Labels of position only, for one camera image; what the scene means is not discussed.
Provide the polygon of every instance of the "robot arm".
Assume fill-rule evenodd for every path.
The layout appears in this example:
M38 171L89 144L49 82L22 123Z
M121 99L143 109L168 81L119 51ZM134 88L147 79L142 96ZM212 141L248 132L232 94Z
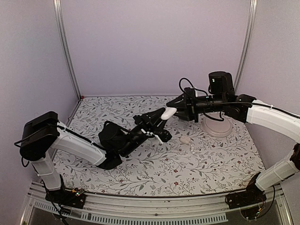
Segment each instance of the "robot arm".
M296 142L294 149L285 158L268 170L254 175L246 191L226 197L230 208L265 201L264 191L267 188L300 170L300 116L267 105L252 96L236 96L229 73L213 72L209 74L209 79L209 93L212 95L198 96L195 88L185 88L183 94L167 103L168 107L177 109L175 116L198 122L199 113L206 115L210 112L224 112L233 119L269 128Z
M24 126L20 154L31 162L38 176L45 184L46 199L71 207L83 208L85 203L84 190L64 189L62 177L54 168L48 150L59 149L79 156L93 165L110 170L122 163L120 156L128 157L139 145L148 138L157 138L161 142L171 139L171 134L164 126L176 110L161 108L153 112L134 116L136 127L131 131L106 121L99 133L100 146L91 140L68 129L58 121L55 112L39 116Z

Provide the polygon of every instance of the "floral tablecloth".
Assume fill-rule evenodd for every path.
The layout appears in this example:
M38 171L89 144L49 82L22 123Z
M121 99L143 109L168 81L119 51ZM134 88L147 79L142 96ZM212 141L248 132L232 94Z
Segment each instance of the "floral tablecloth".
M174 97L88 97L71 121L70 128L99 142L105 120L130 129L133 116L164 107ZM58 151L54 164L69 188L116 195L204 195L244 188L251 176L264 170L258 151L244 124L229 119L232 134L215 138L199 123L168 120L172 139L163 146L147 140L113 170L103 170L86 160ZM182 135L191 138L182 144Z

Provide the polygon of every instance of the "enclosure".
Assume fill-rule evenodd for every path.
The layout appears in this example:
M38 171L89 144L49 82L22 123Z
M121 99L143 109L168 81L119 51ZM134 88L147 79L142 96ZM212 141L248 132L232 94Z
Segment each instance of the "enclosure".
M13 146L24 124L48 111L99 143L106 120L133 129L133 116L182 94L182 77L207 90L208 74L226 71L238 95L300 113L299 1L28 0L2 1L0 10L2 225L60 224L41 180L22 167ZM204 118L172 117L165 127L170 142L147 140L113 170L52 150L66 188L88 195L67 221L246 223L226 195L281 160L294 141L232 118L231 134L216 138L200 127ZM276 185L274 200L268 189L271 210L253 223L299 224L299 183L296 174Z

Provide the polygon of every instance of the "vent grille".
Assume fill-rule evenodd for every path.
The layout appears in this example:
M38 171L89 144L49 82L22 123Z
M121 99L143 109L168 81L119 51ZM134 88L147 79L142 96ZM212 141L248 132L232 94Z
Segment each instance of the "vent grille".
M51 213L58 214L55 208L50 204L42 201L35 201L35 207L41 210L45 210ZM76 218L68 216L65 213L63 215L80 219L88 222L94 222L96 224L103 225L209 225L218 224L222 222L227 222L225 213L204 216L204 217L193 217L193 218L177 218L177 219L131 219L131 218L121 218L121 217L109 217L102 216L96 213L81 212L81 217Z

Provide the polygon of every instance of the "white wall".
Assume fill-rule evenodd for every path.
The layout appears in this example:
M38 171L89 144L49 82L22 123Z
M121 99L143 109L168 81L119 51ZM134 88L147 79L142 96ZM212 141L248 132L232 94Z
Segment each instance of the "white wall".
M66 122L75 106L53 1L0 1L0 224L16 225L31 180L13 142L49 110Z
M250 0L64 0L83 95L178 94L189 77L236 75Z
M300 114L300 2L258 1L254 33L239 93ZM248 129L266 167L283 158L294 142L255 125ZM292 217L300 224L300 174L282 183Z

